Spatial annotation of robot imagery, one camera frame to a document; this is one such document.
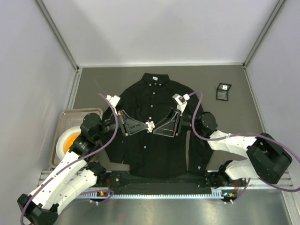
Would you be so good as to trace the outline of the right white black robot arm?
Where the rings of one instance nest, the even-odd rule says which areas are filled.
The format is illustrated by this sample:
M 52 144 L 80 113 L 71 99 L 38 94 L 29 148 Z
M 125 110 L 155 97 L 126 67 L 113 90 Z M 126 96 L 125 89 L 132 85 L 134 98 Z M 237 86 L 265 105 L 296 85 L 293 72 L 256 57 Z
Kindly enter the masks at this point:
M 227 160 L 217 172 L 206 175 L 213 187 L 227 186 L 239 179 L 260 178 L 277 184 L 292 162 L 292 157 L 273 138 L 262 133 L 260 136 L 231 136 L 217 129 L 216 119 L 204 112 L 195 119 L 195 130 L 201 136 L 205 148 L 240 155 L 244 160 Z

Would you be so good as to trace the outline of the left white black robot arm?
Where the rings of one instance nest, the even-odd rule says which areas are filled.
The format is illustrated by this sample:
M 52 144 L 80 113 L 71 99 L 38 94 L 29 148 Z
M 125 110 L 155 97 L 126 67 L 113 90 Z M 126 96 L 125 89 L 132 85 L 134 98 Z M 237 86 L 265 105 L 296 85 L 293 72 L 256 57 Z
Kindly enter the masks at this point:
M 56 148 L 63 149 L 71 134 L 79 134 L 50 175 L 30 194 L 18 198 L 22 225 L 53 225 L 77 196 L 105 177 L 105 168 L 91 159 L 112 142 L 101 144 L 106 134 L 116 135 L 120 129 L 124 135 L 134 135 L 154 128 L 152 122 L 135 120 L 124 110 L 113 116 L 113 120 L 103 123 L 98 114 L 87 114 L 79 127 L 59 138 Z

